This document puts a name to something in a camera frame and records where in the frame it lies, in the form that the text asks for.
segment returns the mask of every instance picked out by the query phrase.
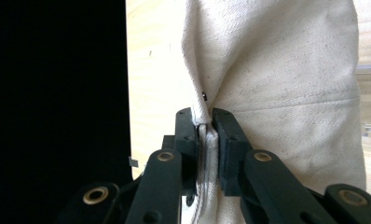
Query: black background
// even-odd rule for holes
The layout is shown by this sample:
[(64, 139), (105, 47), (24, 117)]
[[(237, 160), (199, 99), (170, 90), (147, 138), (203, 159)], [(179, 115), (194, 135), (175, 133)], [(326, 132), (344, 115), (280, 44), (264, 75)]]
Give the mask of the black background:
[(0, 1), (0, 223), (131, 181), (125, 1)]

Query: white cloth bag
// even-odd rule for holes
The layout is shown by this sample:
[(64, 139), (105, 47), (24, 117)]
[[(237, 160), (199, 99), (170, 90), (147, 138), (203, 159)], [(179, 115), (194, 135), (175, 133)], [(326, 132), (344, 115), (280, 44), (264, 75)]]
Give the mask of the white cloth bag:
[(189, 76), (207, 155), (199, 167), (210, 167), (200, 170), (182, 223), (244, 222), (239, 198), (217, 187), (213, 107), (232, 112), (252, 146), (278, 155), (306, 187), (365, 189), (351, 0), (178, 0), (173, 12), (172, 32), (181, 35), (172, 51)]

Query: light wood panel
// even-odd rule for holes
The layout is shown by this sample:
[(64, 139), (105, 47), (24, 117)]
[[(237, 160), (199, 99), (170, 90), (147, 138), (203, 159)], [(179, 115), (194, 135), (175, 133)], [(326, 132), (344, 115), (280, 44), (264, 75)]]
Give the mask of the light wood panel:
[(359, 64), (371, 64), (371, 0), (354, 0), (358, 14)]
[(174, 134), (175, 113), (190, 107), (181, 71), (173, 66), (169, 19), (171, 1), (127, 1), (131, 154), (139, 161), (133, 177), (163, 135)]

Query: wooden surface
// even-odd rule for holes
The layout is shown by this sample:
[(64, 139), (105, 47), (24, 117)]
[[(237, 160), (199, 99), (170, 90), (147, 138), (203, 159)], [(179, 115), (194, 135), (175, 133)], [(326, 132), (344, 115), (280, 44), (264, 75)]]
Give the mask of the wooden surface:
[[(174, 134), (174, 115), (190, 106), (184, 71), (171, 62), (172, 0), (127, 0), (131, 151), (138, 176), (148, 156), (160, 149), (164, 134)], [(371, 0), (356, 0), (360, 63), (371, 64)], [(362, 92), (362, 122), (371, 122), (371, 76), (357, 75)], [(367, 190), (371, 193), (371, 134), (363, 137)]]

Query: brass screw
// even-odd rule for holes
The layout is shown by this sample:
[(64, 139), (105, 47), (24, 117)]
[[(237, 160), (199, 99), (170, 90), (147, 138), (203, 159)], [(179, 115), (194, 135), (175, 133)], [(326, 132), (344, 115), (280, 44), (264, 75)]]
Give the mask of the brass screw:
[(84, 194), (83, 202), (89, 205), (101, 203), (109, 195), (109, 189), (107, 187), (97, 187), (90, 189)]
[(338, 194), (345, 203), (359, 207), (368, 205), (366, 198), (353, 190), (341, 189)]
[(254, 157), (258, 160), (258, 161), (271, 161), (272, 160), (272, 157), (270, 157), (267, 153), (265, 152), (257, 152), (254, 154)]
[(160, 161), (171, 161), (173, 160), (174, 155), (171, 152), (161, 152), (158, 154), (158, 159)]

